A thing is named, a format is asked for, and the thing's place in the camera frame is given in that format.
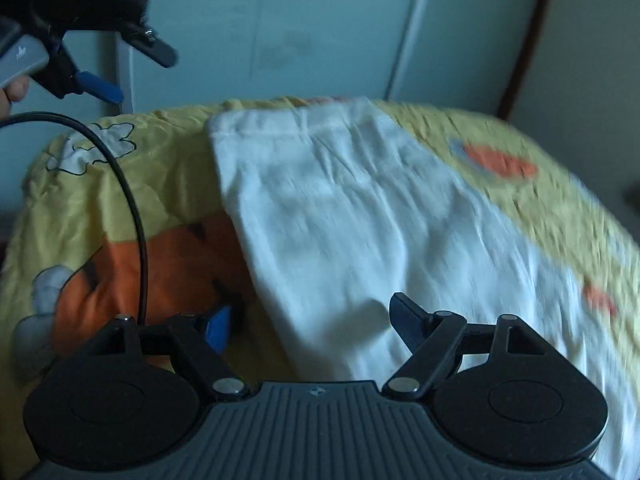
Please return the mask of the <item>person's left hand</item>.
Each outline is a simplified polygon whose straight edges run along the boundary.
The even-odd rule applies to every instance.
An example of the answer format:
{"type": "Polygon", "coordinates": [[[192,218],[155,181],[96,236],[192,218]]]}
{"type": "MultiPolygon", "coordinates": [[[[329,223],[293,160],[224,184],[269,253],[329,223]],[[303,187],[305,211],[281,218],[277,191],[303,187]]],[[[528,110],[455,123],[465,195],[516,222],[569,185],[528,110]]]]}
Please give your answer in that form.
{"type": "Polygon", "coordinates": [[[17,76],[0,90],[0,119],[11,115],[12,106],[25,99],[29,89],[29,76],[17,76]]]}

